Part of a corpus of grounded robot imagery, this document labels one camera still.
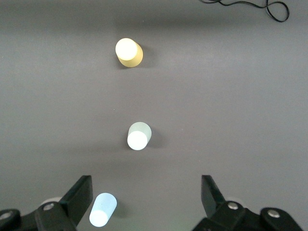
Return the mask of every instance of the cable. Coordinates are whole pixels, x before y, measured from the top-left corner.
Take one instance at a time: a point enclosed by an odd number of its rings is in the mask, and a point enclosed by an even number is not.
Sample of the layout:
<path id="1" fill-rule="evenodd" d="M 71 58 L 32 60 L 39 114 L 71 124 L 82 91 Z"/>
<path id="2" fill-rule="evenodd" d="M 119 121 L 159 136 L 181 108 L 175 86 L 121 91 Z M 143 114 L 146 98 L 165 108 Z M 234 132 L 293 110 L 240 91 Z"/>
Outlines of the cable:
<path id="1" fill-rule="evenodd" d="M 223 6 L 231 6 L 231 5 L 234 5 L 234 4 L 246 4 L 246 5 L 250 5 L 250 6 L 254 6 L 254 7 L 257 7 L 259 9 L 266 9 L 267 12 L 269 13 L 269 15 L 271 16 L 272 19 L 274 19 L 276 22 L 279 22 L 279 23 L 283 23 L 285 21 L 288 20 L 289 16 L 290 16 L 290 11 L 289 11 L 289 7 L 282 1 L 274 1 L 274 2 L 271 2 L 269 3 L 269 0 L 266 0 L 266 3 L 265 3 L 265 6 L 259 6 L 259 5 L 256 5 L 252 2 L 248 2 L 248 1 L 235 1 L 235 2 L 232 2 L 230 4 L 225 4 L 225 3 L 222 3 L 221 1 L 222 0 L 208 0 L 208 1 L 204 1 L 204 0 L 199 0 L 200 2 L 202 3 L 205 3 L 205 4 L 213 4 L 213 3 L 219 3 L 220 5 L 223 5 Z M 281 4 L 282 6 L 284 6 L 285 10 L 286 10 L 286 17 L 284 20 L 279 20 L 278 18 L 276 18 L 270 11 L 269 9 L 269 6 L 270 5 L 273 5 L 273 4 Z"/>

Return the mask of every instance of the gray surface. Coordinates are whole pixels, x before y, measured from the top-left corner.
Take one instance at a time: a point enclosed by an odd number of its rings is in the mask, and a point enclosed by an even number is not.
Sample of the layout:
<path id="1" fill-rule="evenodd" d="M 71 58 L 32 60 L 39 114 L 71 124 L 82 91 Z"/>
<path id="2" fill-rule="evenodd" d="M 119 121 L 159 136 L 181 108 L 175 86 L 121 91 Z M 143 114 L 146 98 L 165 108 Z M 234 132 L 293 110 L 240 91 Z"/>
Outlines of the gray surface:
<path id="1" fill-rule="evenodd" d="M 2 0 L 0 209 L 28 213 L 91 174 L 95 197 L 119 201 L 103 230 L 189 231 L 211 174 L 308 230 L 308 2 L 285 2 L 279 24 L 197 0 Z M 116 59 L 123 37 L 144 50 L 136 68 Z M 153 129 L 142 151 L 126 143 L 137 121 Z M 90 208 L 81 231 L 99 230 Z"/>

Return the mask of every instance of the screw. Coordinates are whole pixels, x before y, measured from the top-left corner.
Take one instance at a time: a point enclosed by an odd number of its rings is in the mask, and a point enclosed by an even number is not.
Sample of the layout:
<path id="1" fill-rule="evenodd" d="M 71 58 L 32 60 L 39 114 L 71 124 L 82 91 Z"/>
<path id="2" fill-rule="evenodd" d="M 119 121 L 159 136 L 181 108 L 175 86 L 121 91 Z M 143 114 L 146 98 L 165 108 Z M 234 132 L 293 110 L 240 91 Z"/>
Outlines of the screw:
<path id="1" fill-rule="evenodd" d="M 45 205 L 45 206 L 43 207 L 43 210 L 44 210 L 44 211 L 48 211 L 48 210 L 51 210 L 53 207 L 54 207 L 54 204 L 53 204 L 53 203 L 50 203 L 50 204 L 48 204 L 48 205 Z"/>
<path id="2" fill-rule="evenodd" d="M 275 210 L 272 210 L 272 209 L 268 211 L 268 214 L 269 214 L 272 218 L 279 218 L 279 217 L 280 217 L 279 213 L 278 213 L 277 211 L 275 211 Z"/>
<path id="3" fill-rule="evenodd" d="M 6 219 L 6 218 L 9 218 L 11 215 L 12 215 L 12 212 L 3 213 L 3 214 L 0 216 L 0 220 L 4 220 L 4 219 Z"/>
<path id="4" fill-rule="evenodd" d="M 230 209 L 233 209 L 233 210 L 236 210 L 236 209 L 239 208 L 239 207 L 237 206 L 237 204 L 234 203 L 234 202 L 229 202 L 229 203 L 228 203 L 228 207 L 229 207 Z"/>

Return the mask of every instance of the yellow cylinder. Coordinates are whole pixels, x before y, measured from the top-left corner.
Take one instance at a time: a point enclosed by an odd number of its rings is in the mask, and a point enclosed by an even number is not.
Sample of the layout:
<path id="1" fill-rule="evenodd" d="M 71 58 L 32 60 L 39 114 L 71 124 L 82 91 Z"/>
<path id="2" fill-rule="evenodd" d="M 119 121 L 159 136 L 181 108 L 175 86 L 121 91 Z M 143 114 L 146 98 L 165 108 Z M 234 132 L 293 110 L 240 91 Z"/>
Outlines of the yellow cylinder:
<path id="1" fill-rule="evenodd" d="M 143 58 L 142 48 L 134 40 L 123 38 L 115 46 L 116 55 L 126 67 L 139 65 Z"/>

